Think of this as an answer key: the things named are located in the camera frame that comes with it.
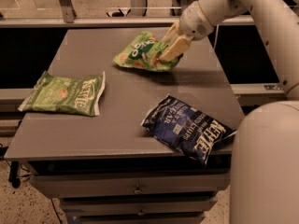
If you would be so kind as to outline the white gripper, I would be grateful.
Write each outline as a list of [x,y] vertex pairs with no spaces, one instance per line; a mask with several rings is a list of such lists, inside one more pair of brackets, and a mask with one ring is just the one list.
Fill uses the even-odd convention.
[[179,22],[174,22],[162,38],[167,47],[162,52],[160,60],[173,61],[190,48],[192,40],[201,40],[213,30],[214,25],[206,17],[199,2],[192,2],[183,10]]

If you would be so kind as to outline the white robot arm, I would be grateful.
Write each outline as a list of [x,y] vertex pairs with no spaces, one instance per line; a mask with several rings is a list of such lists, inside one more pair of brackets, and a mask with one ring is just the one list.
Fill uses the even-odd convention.
[[299,17],[283,0],[197,0],[164,36],[161,60],[247,11],[287,96],[242,120],[231,163],[230,224],[299,224]]

